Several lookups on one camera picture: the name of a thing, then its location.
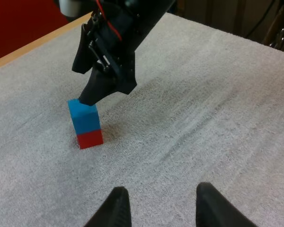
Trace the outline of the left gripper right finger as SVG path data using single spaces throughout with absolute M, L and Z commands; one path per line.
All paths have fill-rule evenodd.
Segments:
M 255 227 L 211 183 L 201 182 L 196 188 L 197 227 Z

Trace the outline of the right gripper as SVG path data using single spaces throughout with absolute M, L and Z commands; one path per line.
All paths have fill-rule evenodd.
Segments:
M 72 71 L 90 78 L 79 102 L 94 105 L 106 96 L 129 94 L 136 87 L 135 51 L 172 0 L 93 0 L 87 23 L 81 26 L 80 43 Z

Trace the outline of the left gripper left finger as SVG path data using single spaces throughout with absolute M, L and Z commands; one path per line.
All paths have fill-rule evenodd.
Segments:
M 131 207 L 128 190 L 115 187 L 85 227 L 131 227 Z

